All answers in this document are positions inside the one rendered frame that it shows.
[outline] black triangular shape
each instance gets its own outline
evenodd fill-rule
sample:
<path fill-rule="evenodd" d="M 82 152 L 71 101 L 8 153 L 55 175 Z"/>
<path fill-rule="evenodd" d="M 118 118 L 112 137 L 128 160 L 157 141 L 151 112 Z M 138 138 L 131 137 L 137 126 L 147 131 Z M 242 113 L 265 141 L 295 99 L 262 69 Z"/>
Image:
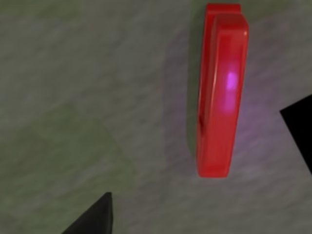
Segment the black triangular shape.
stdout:
<path fill-rule="evenodd" d="M 112 234 L 113 198 L 105 193 L 83 213 L 63 234 Z"/>
<path fill-rule="evenodd" d="M 312 173 L 312 95 L 280 112 Z"/>

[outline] black object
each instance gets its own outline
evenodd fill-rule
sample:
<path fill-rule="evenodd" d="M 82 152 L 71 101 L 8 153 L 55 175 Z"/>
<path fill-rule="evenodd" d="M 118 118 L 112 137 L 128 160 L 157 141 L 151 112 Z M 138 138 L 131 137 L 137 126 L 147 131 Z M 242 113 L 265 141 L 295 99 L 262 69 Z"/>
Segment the black object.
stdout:
<path fill-rule="evenodd" d="M 312 173 L 312 95 L 280 112 Z"/>
<path fill-rule="evenodd" d="M 83 213 L 63 234 L 112 234 L 113 198 L 105 193 Z"/>

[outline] red plastic bar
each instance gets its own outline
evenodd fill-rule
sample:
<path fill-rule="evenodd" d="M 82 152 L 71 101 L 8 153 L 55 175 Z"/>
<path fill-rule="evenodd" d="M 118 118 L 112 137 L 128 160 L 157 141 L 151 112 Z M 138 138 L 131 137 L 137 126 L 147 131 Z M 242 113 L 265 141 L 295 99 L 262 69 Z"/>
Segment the red plastic bar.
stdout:
<path fill-rule="evenodd" d="M 197 120 L 200 177 L 227 177 L 247 57 L 249 28 L 239 4 L 208 4 Z"/>

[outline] red object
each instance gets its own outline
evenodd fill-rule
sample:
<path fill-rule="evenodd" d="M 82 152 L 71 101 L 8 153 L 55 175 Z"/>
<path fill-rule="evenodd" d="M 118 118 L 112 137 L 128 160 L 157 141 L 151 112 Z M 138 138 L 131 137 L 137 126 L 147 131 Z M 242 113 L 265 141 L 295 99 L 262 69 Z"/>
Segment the red object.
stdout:
<path fill-rule="evenodd" d="M 249 28 L 239 4 L 208 4 L 197 120 L 201 177 L 229 173 L 243 87 Z"/>

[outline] red block's top end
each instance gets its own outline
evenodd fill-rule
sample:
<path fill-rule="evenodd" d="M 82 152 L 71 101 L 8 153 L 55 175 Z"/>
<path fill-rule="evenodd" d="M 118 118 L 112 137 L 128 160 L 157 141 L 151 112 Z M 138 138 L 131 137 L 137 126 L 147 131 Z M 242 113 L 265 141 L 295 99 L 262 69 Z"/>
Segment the red block's top end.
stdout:
<path fill-rule="evenodd" d="M 226 177 L 231 164 L 249 28 L 239 4 L 208 4 L 200 71 L 197 168 Z"/>

